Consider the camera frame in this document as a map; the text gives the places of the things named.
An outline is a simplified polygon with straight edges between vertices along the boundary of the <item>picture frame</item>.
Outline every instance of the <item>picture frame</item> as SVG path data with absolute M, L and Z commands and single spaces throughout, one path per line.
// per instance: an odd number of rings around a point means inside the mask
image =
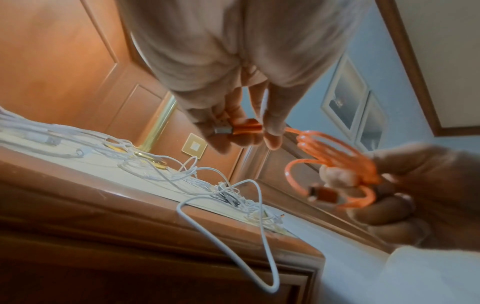
M 355 138 L 355 146 L 362 152 L 381 148 L 387 126 L 388 117 L 380 106 L 375 93 L 370 91 Z
M 369 87 L 347 54 L 338 62 L 321 108 L 349 140 L 357 134 Z

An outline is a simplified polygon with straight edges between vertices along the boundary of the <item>white cable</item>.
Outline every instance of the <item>white cable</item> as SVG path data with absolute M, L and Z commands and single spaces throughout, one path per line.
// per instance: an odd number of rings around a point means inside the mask
M 274 293 L 278 290 L 280 286 L 279 272 L 277 269 L 277 265 L 275 264 L 274 258 L 272 256 L 272 252 L 270 250 L 267 237 L 265 236 L 264 226 L 266 224 L 267 227 L 274 229 L 277 226 L 277 224 L 281 222 L 281 220 L 274 215 L 269 215 L 269 212 L 264 210 L 262 192 L 260 190 L 259 185 L 254 180 L 251 180 L 251 179 L 244 180 L 234 185 L 231 185 L 228 179 L 220 171 L 214 168 L 208 168 L 208 167 L 198 168 L 197 167 L 198 159 L 196 157 L 191 157 L 185 163 L 181 163 L 178 160 L 169 156 L 165 156 L 165 155 L 159 156 L 159 155 L 154 155 L 151 153 L 140 151 L 128 140 L 117 139 L 113 136 L 110 136 L 101 132 L 84 130 L 84 129 L 75 128 L 71 126 L 52 125 L 52 124 L 31 121 L 20 115 L 9 112 L 0 106 L 0 131 L 2 129 L 7 129 L 7 130 L 13 129 L 21 132 L 30 132 L 30 133 L 48 135 L 52 138 L 57 138 L 59 140 L 66 140 L 66 141 L 71 141 L 77 144 L 81 144 L 86 146 L 87 148 L 83 147 L 83 148 L 77 149 L 76 154 L 59 154 L 59 153 L 53 153 L 53 152 L 49 152 L 41 149 L 24 146 L 18 143 L 8 142 L 5 140 L 0 140 L 0 144 L 12 145 L 15 147 L 27 149 L 34 153 L 44 154 L 44 155 L 54 156 L 54 157 L 61 157 L 61 158 L 82 158 L 82 157 L 85 157 L 91 151 L 95 151 L 106 157 L 121 161 L 121 163 L 118 164 L 118 167 L 121 168 L 122 170 L 129 172 L 130 174 L 138 176 L 142 179 L 147 179 L 147 180 L 152 180 L 157 182 L 168 182 L 169 184 L 171 184 L 173 187 L 175 187 L 182 193 L 185 193 L 187 195 L 192 195 L 193 196 L 192 198 L 189 198 L 177 205 L 176 207 L 177 213 L 183 219 L 185 219 L 188 223 L 190 223 L 194 228 L 196 228 L 200 233 L 205 235 L 227 256 L 229 256 L 240 267 L 240 269 L 242 269 L 261 289 L 269 293 Z M 90 140 L 94 139 L 96 142 L 91 142 L 85 139 L 81 139 L 82 137 L 89 138 Z M 124 152 L 115 151 L 107 147 L 106 145 L 117 147 L 119 149 L 122 149 Z M 180 165 L 180 169 L 178 172 L 172 174 L 172 178 L 168 178 L 163 174 L 161 170 L 156 168 L 152 162 L 136 157 L 135 155 L 137 152 L 141 152 L 142 154 L 147 155 L 153 158 L 154 160 L 170 159 L 178 163 Z M 192 160 L 193 160 L 192 165 L 190 165 L 190 168 L 187 169 L 187 164 L 189 164 Z M 130 170 L 129 166 L 133 167 L 132 161 L 136 161 L 138 165 L 147 164 L 161 178 L 154 177 L 151 175 L 141 175 L 136 173 L 133 170 Z M 196 177 L 197 171 L 199 170 L 210 170 L 218 173 L 223 178 L 226 186 L 223 187 L 222 184 L 219 184 L 219 186 L 216 186 L 216 190 L 218 191 L 212 191 L 211 190 L 212 185 L 210 185 L 209 183 L 191 178 L 192 175 Z M 204 192 L 192 193 L 185 189 L 182 189 L 181 187 L 179 187 L 177 184 L 174 183 L 175 181 L 180 181 L 180 180 L 185 180 L 189 184 L 197 187 L 198 189 L 204 190 Z M 258 192 L 258 203 L 255 203 L 251 200 L 246 200 L 244 197 L 240 196 L 240 191 L 235 187 L 245 183 L 252 183 L 255 185 Z M 228 202 L 225 202 L 225 200 L 220 199 L 219 195 L 223 193 L 235 199 L 235 202 L 238 205 L 232 206 Z M 266 284 L 235 252 L 233 252 L 233 250 L 231 250 L 216 236 L 211 234 L 208 230 L 206 230 L 204 227 L 202 227 L 200 224 L 198 224 L 196 221 L 194 221 L 191 217 L 189 217 L 182 211 L 182 207 L 184 207 L 186 204 L 196 199 L 211 199 L 215 201 L 220 201 L 225 205 L 235 208 L 236 210 L 239 210 L 242 213 L 244 213 L 248 220 L 259 224 L 261 240 L 265 248 L 265 253 L 266 253 L 268 262 L 270 264 L 270 268 L 273 276 L 272 285 Z

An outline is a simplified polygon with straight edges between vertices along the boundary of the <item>orange usb cable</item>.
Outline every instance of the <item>orange usb cable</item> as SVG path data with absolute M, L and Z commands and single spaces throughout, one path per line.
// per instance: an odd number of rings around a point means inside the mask
M 298 147 L 314 159 L 296 159 L 285 167 L 285 177 L 289 184 L 303 196 L 333 204 L 341 204 L 339 208 L 363 208 L 372 204 L 375 192 L 369 187 L 380 183 L 375 164 L 362 155 L 357 149 L 330 135 L 317 131 L 299 131 L 286 128 L 285 131 L 297 134 Z M 217 134 L 249 134 L 261 133 L 262 125 L 256 119 L 227 121 L 215 127 Z M 365 196 L 341 197 L 336 191 L 326 187 L 316 187 L 309 190 L 300 186 L 292 176 L 292 167 L 296 164 L 310 163 L 327 167 L 337 167 L 353 171 L 359 177 L 358 188 Z

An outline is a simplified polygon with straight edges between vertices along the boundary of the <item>wooden molding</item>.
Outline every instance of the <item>wooden molding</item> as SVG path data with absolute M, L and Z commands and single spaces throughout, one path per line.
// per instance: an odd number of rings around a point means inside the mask
M 407 30 L 400 16 L 395 0 L 375 0 L 383 21 L 390 33 L 393 44 L 400 56 L 411 86 L 415 91 L 421 109 L 430 125 L 434 136 L 467 136 L 480 135 L 480 126 L 444 128 L 435 110 L 427 83 L 410 43 Z

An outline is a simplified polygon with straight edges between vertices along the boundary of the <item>ceiling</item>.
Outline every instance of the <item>ceiling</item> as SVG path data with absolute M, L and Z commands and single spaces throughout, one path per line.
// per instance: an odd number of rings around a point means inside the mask
M 396 6 L 439 128 L 480 126 L 480 1 L 396 0 Z M 415 89 L 415 79 L 409 77 Z M 424 96 L 415 91 L 422 103 Z

